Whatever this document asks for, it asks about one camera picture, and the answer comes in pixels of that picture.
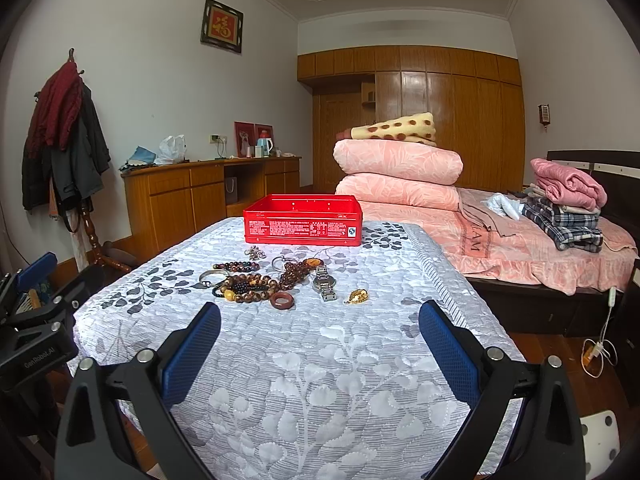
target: screw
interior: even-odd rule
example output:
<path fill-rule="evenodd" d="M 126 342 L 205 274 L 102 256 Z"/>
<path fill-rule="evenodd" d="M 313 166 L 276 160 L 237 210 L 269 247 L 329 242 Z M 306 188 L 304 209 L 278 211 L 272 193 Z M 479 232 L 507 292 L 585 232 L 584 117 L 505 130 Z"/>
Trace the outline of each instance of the screw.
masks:
<path fill-rule="evenodd" d="M 82 359 L 82 361 L 80 361 L 81 370 L 88 370 L 93 365 L 94 365 L 94 360 L 91 359 L 90 357 L 85 357 L 84 359 Z"/>
<path fill-rule="evenodd" d="M 492 361 L 501 361 L 504 357 L 504 352 L 500 350 L 497 346 L 491 346 L 486 350 L 486 354 L 489 356 L 489 359 Z"/>
<path fill-rule="evenodd" d="M 148 363 L 153 358 L 154 358 L 154 351 L 149 350 L 149 348 L 145 348 L 144 350 L 141 350 L 140 352 L 138 352 L 138 355 L 136 355 L 136 359 L 140 363 Z"/>
<path fill-rule="evenodd" d="M 546 360 L 553 368 L 559 368 L 562 366 L 562 361 L 557 355 L 550 355 Z"/>

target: framed picture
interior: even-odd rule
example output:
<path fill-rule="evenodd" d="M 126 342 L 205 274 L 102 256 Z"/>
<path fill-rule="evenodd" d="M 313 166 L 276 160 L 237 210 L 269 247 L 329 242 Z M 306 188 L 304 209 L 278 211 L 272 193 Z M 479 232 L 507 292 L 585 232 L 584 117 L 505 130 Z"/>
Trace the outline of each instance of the framed picture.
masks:
<path fill-rule="evenodd" d="M 273 140 L 273 126 L 269 126 L 268 124 L 256 124 L 255 125 L 256 142 L 258 139 L 265 138 L 265 137 L 269 137 L 271 139 L 271 142 L 274 142 L 273 145 L 275 146 L 275 141 Z"/>
<path fill-rule="evenodd" d="M 242 52 L 243 17 L 239 10 L 216 0 L 207 0 L 204 4 L 200 42 Z"/>
<path fill-rule="evenodd" d="M 235 122 L 234 131 L 238 156 L 246 156 L 246 149 L 249 146 L 255 146 L 255 124 Z"/>

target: wristwatch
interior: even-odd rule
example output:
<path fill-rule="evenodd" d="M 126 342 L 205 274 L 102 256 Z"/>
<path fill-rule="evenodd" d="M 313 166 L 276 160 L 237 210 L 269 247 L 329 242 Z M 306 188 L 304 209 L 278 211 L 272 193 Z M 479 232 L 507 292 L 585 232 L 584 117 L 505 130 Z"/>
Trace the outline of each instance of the wristwatch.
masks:
<path fill-rule="evenodd" d="M 314 289 L 320 292 L 323 301 L 335 300 L 335 278 L 329 275 L 326 265 L 322 264 L 316 267 L 316 278 L 313 285 Z"/>

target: white bedspread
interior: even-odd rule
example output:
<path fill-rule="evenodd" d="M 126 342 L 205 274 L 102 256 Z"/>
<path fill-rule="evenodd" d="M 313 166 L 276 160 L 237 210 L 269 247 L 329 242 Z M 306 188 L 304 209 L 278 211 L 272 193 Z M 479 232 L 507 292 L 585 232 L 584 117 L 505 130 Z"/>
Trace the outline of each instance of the white bedspread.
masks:
<path fill-rule="evenodd" d="M 363 231 L 356 248 L 262 246 L 261 273 L 276 276 L 271 259 L 280 254 L 318 254 L 337 279 L 337 301 L 324 303 L 306 282 L 291 291 L 295 307 L 280 311 L 199 288 L 212 264 L 247 259 L 242 219 L 219 222 L 92 297 L 76 313 L 80 355 L 70 367 L 85 356 L 112 364 L 157 349 L 215 301 L 222 331 L 172 414 L 218 480 L 419 478 L 468 413 L 420 334 L 421 304 L 436 299 L 482 345 L 524 359 L 421 228 L 365 222 Z M 344 305 L 356 288 L 370 299 Z M 481 472 L 498 465 L 518 408 L 513 401 Z"/>

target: wooden floor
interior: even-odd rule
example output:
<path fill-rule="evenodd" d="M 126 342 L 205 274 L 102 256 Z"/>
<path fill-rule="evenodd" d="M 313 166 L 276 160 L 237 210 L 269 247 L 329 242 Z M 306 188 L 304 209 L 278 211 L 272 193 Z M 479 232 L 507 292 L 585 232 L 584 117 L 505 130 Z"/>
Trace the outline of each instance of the wooden floor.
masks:
<path fill-rule="evenodd" d="M 620 444 L 625 443 L 640 421 L 640 409 L 629 408 L 620 381 L 608 363 L 605 364 L 602 375 L 597 379 L 584 373 L 579 360 L 582 338 L 521 333 L 511 333 L 510 336 L 528 362 L 537 364 L 549 355 L 557 355 L 561 358 L 574 390 L 580 416 L 612 410 L 618 420 Z M 144 436 L 129 421 L 127 421 L 127 433 L 141 467 L 144 470 L 151 469 L 156 460 Z"/>

